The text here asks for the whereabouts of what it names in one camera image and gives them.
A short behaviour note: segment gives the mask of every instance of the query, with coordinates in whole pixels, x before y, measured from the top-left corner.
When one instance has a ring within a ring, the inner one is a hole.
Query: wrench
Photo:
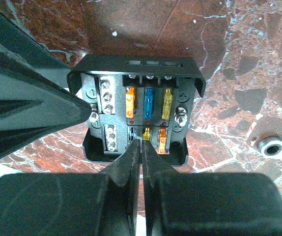
[[[282,141],[278,137],[261,140],[258,149],[264,157],[282,160]]]

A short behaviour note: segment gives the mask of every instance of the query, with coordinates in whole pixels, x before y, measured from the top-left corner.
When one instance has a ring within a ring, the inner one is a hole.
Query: marble surface
[[[282,194],[282,161],[256,148],[262,138],[282,138],[282,1],[5,0],[0,11],[70,66],[85,54],[193,57],[207,87],[190,118],[189,161],[177,170],[260,172]],[[98,172],[106,164],[85,160],[86,130],[82,123],[45,136],[0,163]]]

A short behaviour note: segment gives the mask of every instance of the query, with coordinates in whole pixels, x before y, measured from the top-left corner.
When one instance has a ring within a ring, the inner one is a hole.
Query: blue fuse
[[[153,97],[153,89],[147,88],[144,95],[144,119],[152,117]]]

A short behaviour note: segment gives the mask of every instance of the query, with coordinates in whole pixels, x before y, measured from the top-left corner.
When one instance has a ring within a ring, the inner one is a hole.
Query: black plastic part
[[[20,55],[40,75],[63,88],[67,87],[66,76],[71,69],[1,13],[0,44],[11,53]]]
[[[98,174],[0,178],[0,236],[134,236],[140,141]]]
[[[0,45],[0,158],[84,122],[90,104],[45,79]]]
[[[101,109],[100,78],[114,77],[115,114],[106,115]],[[191,116],[196,89],[203,96],[205,80],[191,58],[150,58],[150,57],[110,57],[85,56],[68,75],[69,90],[76,94],[82,90],[83,99],[98,106],[97,122],[87,121],[89,131],[83,146],[90,161],[111,162],[127,148],[132,138],[142,139],[146,127],[151,130],[151,143],[158,148],[160,129],[167,131],[166,152],[162,157],[171,165],[181,166],[188,160],[186,134],[188,125],[179,126],[174,116],[176,108],[184,108],[188,120]],[[134,118],[126,118],[125,93],[128,87],[136,87]],[[153,89],[153,112],[149,120],[144,119],[144,95],[146,88]],[[171,89],[173,100],[170,117],[162,119],[165,89]],[[117,127],[117,150],[108,151],[103,126]],[[129,136],[133,129],[135,137]]]
[[[181,174],[142,142],[147,236],[282,236],[282,197],[262,174]]]

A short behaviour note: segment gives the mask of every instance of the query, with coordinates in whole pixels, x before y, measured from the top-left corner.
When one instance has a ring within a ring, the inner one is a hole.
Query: fuse box
[[[88,160],[114,161],[141,139],[170,164],[187,162],[195,92],[202,97],[205,90],[191,58],[86,55],[69,73],[68,86],[92,107],[83,143]]]

